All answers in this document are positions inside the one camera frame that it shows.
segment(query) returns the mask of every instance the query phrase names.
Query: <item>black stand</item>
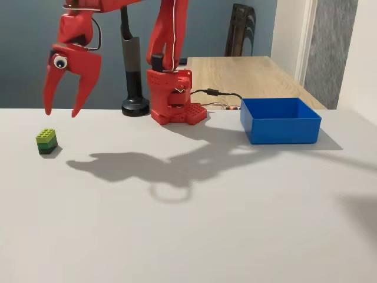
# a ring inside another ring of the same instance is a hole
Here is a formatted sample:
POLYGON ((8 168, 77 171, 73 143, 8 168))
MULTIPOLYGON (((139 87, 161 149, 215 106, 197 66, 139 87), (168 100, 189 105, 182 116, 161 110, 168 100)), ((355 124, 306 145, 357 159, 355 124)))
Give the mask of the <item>black stand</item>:
POLYGON ((140 40, 139 37, 133 37, 130 32, 127 6, 123 6, 120 12, 123 59, 128 91, 128 97, 122 104, 122 112, 125 116, 144 116, 149 113, 149 101, 143 97, 141 88, 140 40))

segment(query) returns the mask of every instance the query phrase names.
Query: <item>red robot arm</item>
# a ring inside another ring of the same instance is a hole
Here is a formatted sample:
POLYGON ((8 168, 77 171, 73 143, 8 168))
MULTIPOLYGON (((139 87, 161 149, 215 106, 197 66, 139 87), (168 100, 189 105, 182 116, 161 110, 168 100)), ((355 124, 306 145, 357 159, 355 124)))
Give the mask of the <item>red robot arm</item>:
MULTIPOLYGON (((72 116, 75 117, 95 87, 100 74, 101 57, 87 48, 93 37, 94 13, 106 13, 141 0, 66 0, 68 10, 61 17, 58 42, 54 44, 48 61, 44 86, 44 106, 51 114, 56 87, 68 70, 81 76, 72 116)), ((191 71, 176 71, 183 47, 189 0, 161 0, 160 13, 154 27, 147 53, 148 85, 151 90, 152 117, 160 124, 188 122, 196 124, 207 116, 199 104, 191 104, 191 71), (154 68, 160 58, 161 68, 154 68)))

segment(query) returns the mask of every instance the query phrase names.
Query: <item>pole base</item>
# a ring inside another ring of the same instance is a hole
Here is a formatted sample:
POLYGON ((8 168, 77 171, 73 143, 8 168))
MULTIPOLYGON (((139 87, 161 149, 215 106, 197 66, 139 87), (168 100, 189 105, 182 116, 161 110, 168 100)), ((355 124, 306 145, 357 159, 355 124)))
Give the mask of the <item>pole base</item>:
POLYGON ((144 97, 136 99, 126 99, 122 104, 122 113, 129 117, 140 117, 148 115, 150 112, 149 100, 144 97))

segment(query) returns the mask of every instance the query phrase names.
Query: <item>stacked lego bricks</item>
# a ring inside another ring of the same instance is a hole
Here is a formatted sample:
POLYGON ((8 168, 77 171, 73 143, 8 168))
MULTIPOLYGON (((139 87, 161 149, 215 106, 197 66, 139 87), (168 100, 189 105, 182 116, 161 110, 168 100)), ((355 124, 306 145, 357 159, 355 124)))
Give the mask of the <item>stacked lego bricks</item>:
POLYGON ((54 129, 44 129, 37 135, 36 140, 39 154, 51 154, 58 146, 54 129))

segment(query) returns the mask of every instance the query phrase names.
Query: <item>blue plastic box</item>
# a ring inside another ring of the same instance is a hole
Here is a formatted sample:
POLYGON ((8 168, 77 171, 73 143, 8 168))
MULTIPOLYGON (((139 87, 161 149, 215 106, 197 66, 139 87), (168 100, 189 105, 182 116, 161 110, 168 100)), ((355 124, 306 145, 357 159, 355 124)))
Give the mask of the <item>blue plastic box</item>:
POLYGON ((299 98, 242 100, 241 122, 252 144, 316 143, 321 121, 299 98))

